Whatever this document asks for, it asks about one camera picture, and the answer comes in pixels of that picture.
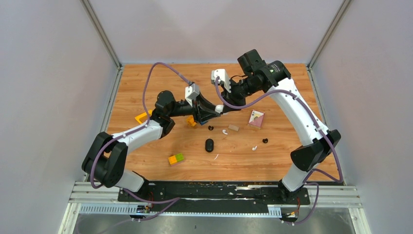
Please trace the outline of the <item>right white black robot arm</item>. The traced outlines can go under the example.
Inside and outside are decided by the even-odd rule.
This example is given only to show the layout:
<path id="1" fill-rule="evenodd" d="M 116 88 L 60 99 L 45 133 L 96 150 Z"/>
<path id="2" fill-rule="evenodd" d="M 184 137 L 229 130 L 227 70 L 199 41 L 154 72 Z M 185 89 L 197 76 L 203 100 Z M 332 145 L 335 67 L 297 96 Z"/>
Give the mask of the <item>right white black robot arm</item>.
<path id="1" fill-rule="evenodd" d="M 291 203 L 298 196 L 299 190 L 317 166 L 329 155 L 333 155 L 338 168 L 336 182 L 343 181 L 336 145 L 341 139 L 338 130 L 330 130 L 311 110 L 298 91 L 293 78 L 281 61 L 265 62 L 253 49 L 237 59 L 243 73 L 238 82 L 231 79 L 226 70 L 216 69 L 211 72 L 211 83 L 218 90 L 224 107 L 223 112 L 245 109 L 271 97 L 290 121 L 301 142 L 290 157 L 292 166 L 281 179 L 282 186 L 278 197 L 283 203 Z"/>

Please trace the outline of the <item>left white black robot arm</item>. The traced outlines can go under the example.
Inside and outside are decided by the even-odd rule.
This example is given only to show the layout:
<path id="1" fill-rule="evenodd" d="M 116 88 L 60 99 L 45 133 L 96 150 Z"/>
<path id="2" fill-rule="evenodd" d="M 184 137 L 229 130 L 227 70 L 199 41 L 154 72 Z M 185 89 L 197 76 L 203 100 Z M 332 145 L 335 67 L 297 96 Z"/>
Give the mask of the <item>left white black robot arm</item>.
<path id="1" fill-rule="evenodd" d="M 202 94 L 196 94 L 189 101 L 176 101 L 172 92 L 162 91 L 157 96 L 155 109 L 143 124 L 114 135 L 99 133 L 93 141 L 83 163 L 82 170 L 101 185 L 130 190 L 137 201 L 149 196 L 149 188 L 138 173 L 125 168 L 127 155 L 148 142 L 161 139 L 171 132 L 175 122 L 173 117 L 193 116 L 198 123 L 219 117 L 223 105 L 214 105 Z"/>

